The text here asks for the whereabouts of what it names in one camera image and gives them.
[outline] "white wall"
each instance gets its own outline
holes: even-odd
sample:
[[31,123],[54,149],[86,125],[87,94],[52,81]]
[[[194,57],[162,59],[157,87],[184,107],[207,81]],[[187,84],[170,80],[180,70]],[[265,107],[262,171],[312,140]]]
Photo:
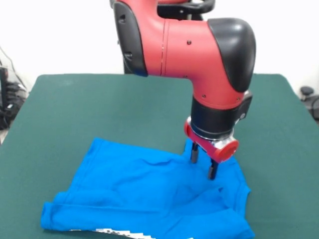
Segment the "white wall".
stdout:
[[[319,14],[313,0],[216,0],[212,17],[239,17],[256,34],[256,73],[319,92]],[[109,0],[0,0],[0,46],[31,88],[38,75],[123,73]]]

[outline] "red robot arm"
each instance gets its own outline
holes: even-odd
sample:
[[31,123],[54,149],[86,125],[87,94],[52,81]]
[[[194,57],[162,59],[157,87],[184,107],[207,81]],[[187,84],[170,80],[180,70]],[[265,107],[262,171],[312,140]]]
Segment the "red robot arm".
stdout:
[[236,151],[233,128],[251,101],[246,93],[255,64],[253,30],[236,18],[164,19],[157,5],[157,0],[114,2],[124,62],[140,76],[191,80],[193,101],[184,131],[194,142],[193,152],[201,146],[216,165]]

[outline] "green tablecloth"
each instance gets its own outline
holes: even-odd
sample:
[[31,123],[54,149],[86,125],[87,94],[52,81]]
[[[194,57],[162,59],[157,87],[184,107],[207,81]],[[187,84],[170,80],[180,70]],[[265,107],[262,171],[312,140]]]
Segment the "green tablecloth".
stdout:
[[[252,189],[256,238],[319,235],[319,129],[286,79],[255,75],[236,158]],[[182,153],[185,80],[128,75],[39,77],[0,147],[0,239],[113,238],[45,232],[42,205],[67,190],[94,137]]]

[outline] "blue cloth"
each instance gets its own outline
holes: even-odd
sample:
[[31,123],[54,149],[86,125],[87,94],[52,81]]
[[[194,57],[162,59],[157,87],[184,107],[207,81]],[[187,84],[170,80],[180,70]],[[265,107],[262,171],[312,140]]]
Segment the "blue cloth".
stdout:
[[44,229],[113,229],[156,239],[246,239],[250,192],[234,157],[207,179],[210,158],[182,155],[96,138],[67,192],[45,203]]

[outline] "screw hole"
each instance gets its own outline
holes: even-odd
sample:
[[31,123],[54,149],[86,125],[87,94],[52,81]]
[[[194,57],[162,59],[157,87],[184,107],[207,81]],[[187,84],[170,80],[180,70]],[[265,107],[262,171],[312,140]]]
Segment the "screw hole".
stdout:
[[125,14],[123,14],[119,18],[119,23],[125,23],[125,22],[126,22],[126,17],[125,17]]

